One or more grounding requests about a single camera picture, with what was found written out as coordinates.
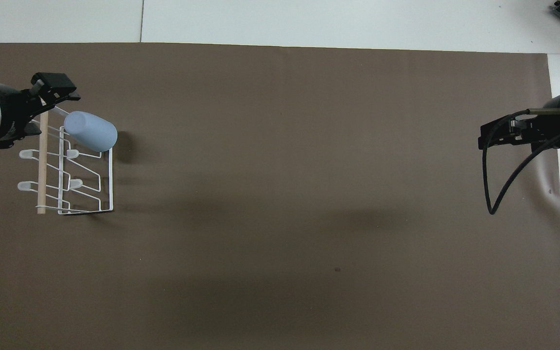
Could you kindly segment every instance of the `cable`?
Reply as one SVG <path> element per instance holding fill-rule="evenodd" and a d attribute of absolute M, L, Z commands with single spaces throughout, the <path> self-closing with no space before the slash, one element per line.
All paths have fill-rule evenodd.
<path fill-rule="evenodd" d="M 484 184 L 484 190 L 485 190 L 485 201 L 487 203 L 487 210 L 491 215 L 494 215 L 496 213 L 496 210 L 498 210 L 498 206 L 500 206 L 500 202 L 503 200 L 503 197 L 505 196 L 505 193 L 509 189 L 509 186 L 511 186 L 511 183 L 513 182 L 513 180 L 515 180 L 515 178 L 519 175 L 519 173 L 522 172 L 522 169 L 524 169 L 524 167 L 527 166 L 527 164 L 529 164 L 529 162 L 531 162 L 535 157 L 537 157 L 537 155 L 539 153 L 546 150 L 547 148 L 551 148 L 552 146 L 554 146 L 554 144 L 556 144 L 557 142 L 560 141 L 560 134 L 558 134 L 557 136 L 551 138 L 550 140 L 547 140 L 547 141 L 543 142 L 543 144 L 541 146 L 539 146 L 537 149 L 535 149 L 535 151 L 533 151 L 533 153 L 531 153 L 528 157 L 526 157 L 526 159 L 524 159 L 524 161 L 522 163 L 520 163 L 518 168 L 516 168 L 513 171 L 513 173 L 511 173 L 511 176 L 509 176 L 509 178 L 505 182 L 505 185 L 500 190 L 500 193 L 498 194 L 498 197 L 496 198 L 496 201 L 494 202 L 493 207 L 492 207 L 491 200 L 490 200 L 490 191 L 489 191 L 489 187 L 488 187 L 488 184 L 487 184 L 487 148 L 490 144 L 491 138 L 494 136 L 494 133 L 496 132 L 496 130 L 498 128 L 500 128 L 500 126 L 502 126 L 503 124 L 505 124 L 507 122 L 510 122 L 515 117 L 518 117 L 520 115 L 529 114 L 529 112 L 530 112 L 529 109 L 525 109 L 523 111 L 518 111 L 516 113 L 513 113 L 513 114 L 510 114 L 510 115 L 507 115 L 507 116 L 503 117 L 490 130 L 490 132 L 488 133 L 488 135 L 486 137 L 486 142 L 483 145 L 483 184 Z"/>

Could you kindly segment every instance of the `wooden stick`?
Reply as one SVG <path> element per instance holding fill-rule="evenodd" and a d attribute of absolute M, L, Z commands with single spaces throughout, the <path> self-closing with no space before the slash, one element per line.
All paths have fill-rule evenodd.
<path fill-rule="evenodd" d="M 38 147 L 38 205 L 47 204 L 47 144 L 49 143 L 49 113 L 40 115 L 40 146 Z M 44 207 L 38 213 L 46 213 Z"/>

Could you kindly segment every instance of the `metal device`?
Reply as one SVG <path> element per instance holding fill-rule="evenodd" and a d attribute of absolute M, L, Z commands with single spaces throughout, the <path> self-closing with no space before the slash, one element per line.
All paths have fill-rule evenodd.
<path fill-rule="evenodd" d="M 60 102 L 79 100 L 76 86 L 64 73 L 36 73 L 33 86 L 18 91 L 0 84 L 0 149 L 14 146 L 25 137 L 40 135 L 30 121 Z"/>
<path fill-rule="evenodd" d="M 525 115 L 536 117 L 523 119 Z M 531 155 L 511 174 L 492 204 L 487 185 L 487 149 L 499 144 L 531 144 Z M 485 200 L 489 213 L 494 214 L 520 171 L 540 152 L 560 148 L 560 95 L 547 102 L 543 108 L 524 109 L 481 126 L 478 148 L 483 151 Z"/>

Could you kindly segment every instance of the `white wire rack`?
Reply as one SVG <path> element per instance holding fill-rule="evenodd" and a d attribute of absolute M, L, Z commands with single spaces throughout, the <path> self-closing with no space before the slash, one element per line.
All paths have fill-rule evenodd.
<path fill-rule="evenodd" d="M 68 112 L 59 107 L 55 107 L 53 111 L 62 117 L 68 115 Z M 80 151 L 79 148 L 84 149 L 84 147 L 71 143 L 70 135 L 65 131 L 64 126 L 58 128 L 49 126 L 46 112 L 40 115 L 40 122 L 35 120 L 32 122 L 40 124 L 42 131 L 40 147 L 23 149 L 18 156 L 21 159 L 33 159 L 38 162 L 38 181 L 22 181 L 18 183 L 17 188 L 21 191 L 38 193 L 36 205 L 38 213 L 56 210 L 60 215 L 79 215 L 112 211 L 114 209 L 113 149 L 100 153 Z M 57 141 L 58 152 L 47 151 L 48 138 Z M 94 161 L 93 164 L 100 165 L 102 169 L 89 168 L 85 165 L 88 161 Z M 57 173 L 57 186 L 47 184 L 47 168 Z M 88 199 L 83 201 L 82 208 L 80 208 L 81 204 L 73 200 L 79 196 Z"/>

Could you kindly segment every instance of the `brown mat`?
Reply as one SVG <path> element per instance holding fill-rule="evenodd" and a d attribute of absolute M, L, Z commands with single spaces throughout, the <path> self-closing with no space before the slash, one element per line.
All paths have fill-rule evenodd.
<path fill-rule="evenodd" d="M 476 149 L 545 55 L 0 44 L 36 71 L 120 131 L 116 211 L 36 215 L 0 151 L 0 349 L 560 349 L 556 153 L 490 216 Z"/>

